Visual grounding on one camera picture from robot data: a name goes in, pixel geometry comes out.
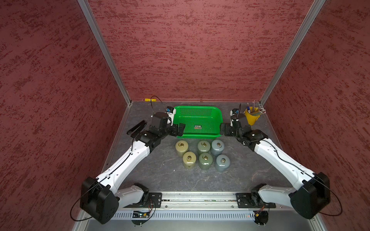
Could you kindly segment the grey-blue tea canister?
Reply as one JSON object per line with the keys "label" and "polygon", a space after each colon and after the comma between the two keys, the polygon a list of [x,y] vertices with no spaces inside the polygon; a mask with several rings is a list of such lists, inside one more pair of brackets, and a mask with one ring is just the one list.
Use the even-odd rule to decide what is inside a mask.
{"label": "grey-blue tea canister", "polygon": [[225,144],[221,140],[213,140],[211,143],[211,154],[215,157],[222,154],[225,149]]}

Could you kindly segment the green plastic basket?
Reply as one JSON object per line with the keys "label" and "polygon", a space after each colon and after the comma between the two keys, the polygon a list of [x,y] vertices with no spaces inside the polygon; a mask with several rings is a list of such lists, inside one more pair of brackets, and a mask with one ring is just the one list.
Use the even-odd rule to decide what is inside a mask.
{"label": "green plastic basket", "polygon": [[[176,106],[176,114],[173,122],[186,125],[182,138],[185,139],[216,139],[221,136],[220,124],[223,123],[223,115],[219,108],[214,106]],[[194,129],[195,125],[201,125],[201,130]]]}

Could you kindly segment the beige tea canister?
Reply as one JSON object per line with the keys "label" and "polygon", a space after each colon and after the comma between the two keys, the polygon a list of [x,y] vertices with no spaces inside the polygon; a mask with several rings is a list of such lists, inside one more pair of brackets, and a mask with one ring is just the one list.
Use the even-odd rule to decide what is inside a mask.
{"label": "beige tea canister", "polygon": [[175,145],[176,153],[183,157],[186,152],[189,150],[189,145],[185,140],[180,140]]}
{"label": "beige tea canister", "polygon": [[193,169],[196,165],[197,156],[193,152],[186,152],[183,155],[183,165],[186,169]]}

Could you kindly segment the green tea canister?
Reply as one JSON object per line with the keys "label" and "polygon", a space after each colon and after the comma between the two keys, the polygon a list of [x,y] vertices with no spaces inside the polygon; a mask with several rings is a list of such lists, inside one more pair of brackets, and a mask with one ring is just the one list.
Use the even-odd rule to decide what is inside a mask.
{"label": "green tea canister", "polygon": [[202,140],[198,143],[197,149],[198,149],[198,154],[199,155],[202,154],[202,153],[208,153],[208,152],[210,152],[211,144],[206,140]]}

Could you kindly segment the grey tea canister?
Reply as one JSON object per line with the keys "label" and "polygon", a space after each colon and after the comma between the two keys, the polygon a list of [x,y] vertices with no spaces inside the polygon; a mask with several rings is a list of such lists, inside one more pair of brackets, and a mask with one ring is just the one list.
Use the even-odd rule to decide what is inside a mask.
{"label": "grey tea canister", "polygon": [[230,159],[228,156],[224,154],[220,154],[217,156],[215,161],[215,169],[218,172],[225,172],[230,166]]}

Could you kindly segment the olive tea canister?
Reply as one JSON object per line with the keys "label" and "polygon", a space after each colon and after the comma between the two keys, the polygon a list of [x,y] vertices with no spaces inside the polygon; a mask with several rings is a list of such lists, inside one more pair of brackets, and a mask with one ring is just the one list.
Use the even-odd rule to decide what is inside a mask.
{"label": "olive tea canister", "polygon": [[199,167],[208,170],[213,164],[213,156],[210,153],[201,153],[199,155]]}

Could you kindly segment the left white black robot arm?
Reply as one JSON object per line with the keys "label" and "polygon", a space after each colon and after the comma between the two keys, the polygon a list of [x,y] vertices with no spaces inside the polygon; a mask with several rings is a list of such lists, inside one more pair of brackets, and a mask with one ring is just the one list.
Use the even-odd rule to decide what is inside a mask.
{"label": "left white black robot arm", "polygon": [[92,218],[105,224],[120,208],[131,204],[144,203],[148,190],[140,184],[120,190],[119,187],[132,170],[146,158],[167,136],[182,136],[186,125],[175,124],[176,109],[167,107],[165,112],[152,115],[152,122],[145,130],[146,121],[127,131],[132,137],[129,149],[106,171],[96,178],[88,177],[82,183],[80,208]]}

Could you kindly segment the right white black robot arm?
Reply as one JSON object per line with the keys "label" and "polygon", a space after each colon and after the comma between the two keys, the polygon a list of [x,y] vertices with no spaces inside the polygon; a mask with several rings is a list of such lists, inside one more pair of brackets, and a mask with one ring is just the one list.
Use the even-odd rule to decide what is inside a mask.
{"label": "right white black robot arm", "polygon": [[220,125],[220,134],[234,137],[242,145],[267,160],[292,185],[275,187],[259,184],[251,191],[251,203],[256,207],[274,203],[293,208],[299,215],[312,219],[330,203],[330,180],[324,173],[316,174],[299,164],[278,148],[262,131],[253,130],[247,117],[233,109],[230,123]]}

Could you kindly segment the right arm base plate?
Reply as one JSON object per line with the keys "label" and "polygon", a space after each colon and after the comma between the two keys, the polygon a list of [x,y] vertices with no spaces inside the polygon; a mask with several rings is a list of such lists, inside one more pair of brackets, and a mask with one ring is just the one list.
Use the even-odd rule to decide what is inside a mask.
{"label": "right arm base plate", "polygon": [[256,193],[236,193],[236,202],[238,204],[238,208],[276,208],[276,204],[263,202]]}

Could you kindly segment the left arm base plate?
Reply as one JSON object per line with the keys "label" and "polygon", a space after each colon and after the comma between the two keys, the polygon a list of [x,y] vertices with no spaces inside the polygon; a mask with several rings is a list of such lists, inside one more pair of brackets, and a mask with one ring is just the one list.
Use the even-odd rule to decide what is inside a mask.
{"label": "left arm base plate", "polygon": [[160,208],[162,193],[147,193],[144,198],[136,204],[127,205],[125,208]]}

